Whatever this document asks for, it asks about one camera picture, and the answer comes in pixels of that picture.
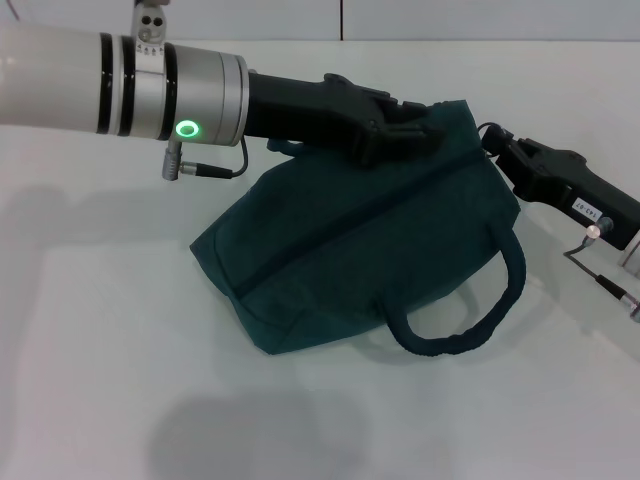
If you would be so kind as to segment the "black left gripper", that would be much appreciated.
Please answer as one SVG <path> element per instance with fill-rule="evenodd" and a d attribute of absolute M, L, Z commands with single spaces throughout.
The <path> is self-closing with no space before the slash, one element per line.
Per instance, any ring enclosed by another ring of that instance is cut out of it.
<path fill-rule="evenodd" d="M 416 122 L 433 110 L 336 74 L 307 82 L 251 72 L 244 134 L 338 150 L 360 165 L 397 162 L 441 147 L 445 130 Z"/>

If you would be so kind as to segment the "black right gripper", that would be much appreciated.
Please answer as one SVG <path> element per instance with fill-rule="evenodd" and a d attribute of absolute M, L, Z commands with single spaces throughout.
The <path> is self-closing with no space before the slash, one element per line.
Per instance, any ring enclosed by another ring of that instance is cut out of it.
<path fill-rule="evenodd" d="M 500 153 L 496 166 L 513 193 L 530 203 L 543 203 L 587 227 L 602 217 L 613 221 L 605 242 L 624 250 L 639 232 L 639 202 L 593 173 L 586 159 L 514 135 L 495 122 L 478 126 L 486 153 Z"/>

